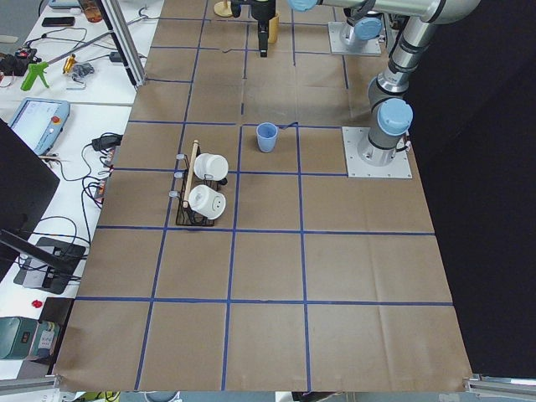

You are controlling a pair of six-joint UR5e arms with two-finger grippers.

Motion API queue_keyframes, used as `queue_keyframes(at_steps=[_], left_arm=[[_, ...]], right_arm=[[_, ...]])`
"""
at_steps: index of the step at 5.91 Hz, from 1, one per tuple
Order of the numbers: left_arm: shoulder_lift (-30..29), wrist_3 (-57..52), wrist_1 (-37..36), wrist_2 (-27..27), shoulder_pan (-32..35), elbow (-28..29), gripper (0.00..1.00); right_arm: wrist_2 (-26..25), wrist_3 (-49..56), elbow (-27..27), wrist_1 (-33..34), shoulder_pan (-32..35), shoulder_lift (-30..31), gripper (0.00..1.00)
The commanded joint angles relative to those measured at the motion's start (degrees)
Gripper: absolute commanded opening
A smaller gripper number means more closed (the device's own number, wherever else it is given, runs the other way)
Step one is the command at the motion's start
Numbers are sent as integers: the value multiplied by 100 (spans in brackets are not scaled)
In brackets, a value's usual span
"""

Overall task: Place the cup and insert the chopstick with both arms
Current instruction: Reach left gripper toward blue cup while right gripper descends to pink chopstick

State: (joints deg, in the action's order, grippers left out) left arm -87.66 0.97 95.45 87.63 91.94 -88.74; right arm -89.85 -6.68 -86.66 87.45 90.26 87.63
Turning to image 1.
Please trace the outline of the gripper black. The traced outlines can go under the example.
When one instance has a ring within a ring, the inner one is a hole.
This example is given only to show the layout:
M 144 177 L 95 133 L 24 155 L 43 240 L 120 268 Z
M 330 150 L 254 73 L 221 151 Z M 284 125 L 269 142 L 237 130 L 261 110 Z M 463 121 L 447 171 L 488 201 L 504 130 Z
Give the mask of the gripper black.
M 231 0 L 231 12 L 234 18 L 241 14 L 241 8 L 249 6 L 251 16 L 258 22 L 258 44 L 261 58 L 268 55 L 269 21 L 276 15 L 275 0 Z

